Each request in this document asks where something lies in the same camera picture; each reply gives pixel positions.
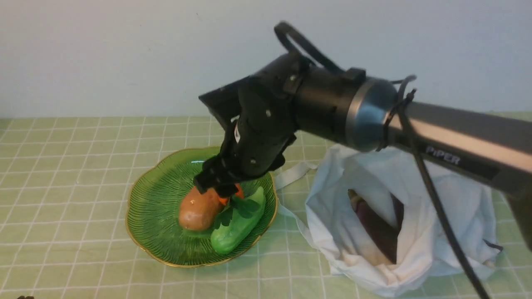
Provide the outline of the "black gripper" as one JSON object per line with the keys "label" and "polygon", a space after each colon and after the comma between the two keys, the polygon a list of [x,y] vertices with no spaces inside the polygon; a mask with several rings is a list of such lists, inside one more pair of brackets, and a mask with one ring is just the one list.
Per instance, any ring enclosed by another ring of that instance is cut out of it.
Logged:
{"label": "black gripper", "polygon": [[289,53],[254,74],[200,95],[224,129],[219,154],[205,160],[194,176],[200,194],[221,198],[239,193],[236,180],[251,180],[279,168],[283,150],[295,140],[293,97],[310,60]]}

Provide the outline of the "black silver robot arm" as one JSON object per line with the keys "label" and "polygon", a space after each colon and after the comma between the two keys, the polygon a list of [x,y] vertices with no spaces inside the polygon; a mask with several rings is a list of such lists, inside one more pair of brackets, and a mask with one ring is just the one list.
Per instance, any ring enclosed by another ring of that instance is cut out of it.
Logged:
{"label": "black silver robot arm", "polygon": [[530,122],[416,103],[393,81],[319,67],[295,52],[199,99],[225,132],[219,154],[194,178],[201,193],[232,195],[234,184],[280,168],[301,130],[361,152],[417,153],[505,193],[531,246]]}

